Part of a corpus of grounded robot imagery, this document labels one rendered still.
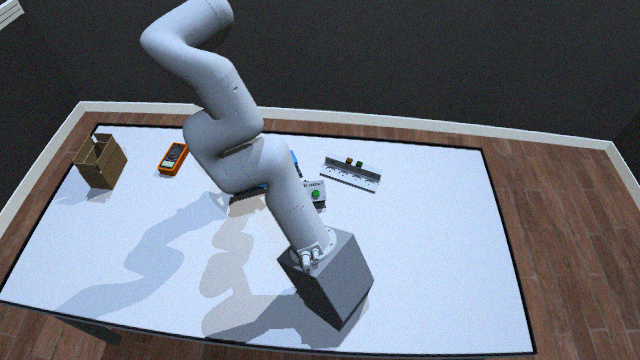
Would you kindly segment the orange digital multimeter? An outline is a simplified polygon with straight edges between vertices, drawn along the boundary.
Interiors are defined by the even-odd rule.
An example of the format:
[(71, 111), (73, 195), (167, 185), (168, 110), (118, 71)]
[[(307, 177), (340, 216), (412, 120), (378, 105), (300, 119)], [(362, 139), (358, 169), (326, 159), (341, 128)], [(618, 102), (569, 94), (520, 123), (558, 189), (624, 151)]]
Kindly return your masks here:
[(173, 142), (157, 167), (160, 174), (175, 176), (188, 153), (186, 144)]

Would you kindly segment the brown cardboard box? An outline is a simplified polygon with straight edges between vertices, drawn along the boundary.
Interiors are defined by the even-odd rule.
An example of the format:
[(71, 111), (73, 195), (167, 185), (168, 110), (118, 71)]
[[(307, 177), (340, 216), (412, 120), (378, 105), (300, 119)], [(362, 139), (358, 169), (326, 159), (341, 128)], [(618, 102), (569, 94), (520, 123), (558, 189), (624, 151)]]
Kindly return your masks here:
[(98, 142), (89, 134), (73, 164), (91, 188), (113, 190), (128, 160), (112, 133), (93, 135)]

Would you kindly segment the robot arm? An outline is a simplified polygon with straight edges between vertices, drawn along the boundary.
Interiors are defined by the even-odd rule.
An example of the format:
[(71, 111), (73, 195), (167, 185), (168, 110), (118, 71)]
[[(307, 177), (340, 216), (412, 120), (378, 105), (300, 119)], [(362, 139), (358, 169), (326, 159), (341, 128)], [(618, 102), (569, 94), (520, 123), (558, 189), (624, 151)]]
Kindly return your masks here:
[(257, 105), (234, 65), (211, 53), (233, 22), (227, 0), (188, 0), (153, 22), (140, 45), (180, 96), (201, 107), (182, 129), (195, 160), (226, 194), (267, 184), (265, 203), (291, 245), (290, 257), (309, 269), (333, 252), (337, 236), (317, 213), (286, 140), (257, 137), (264, 131)]

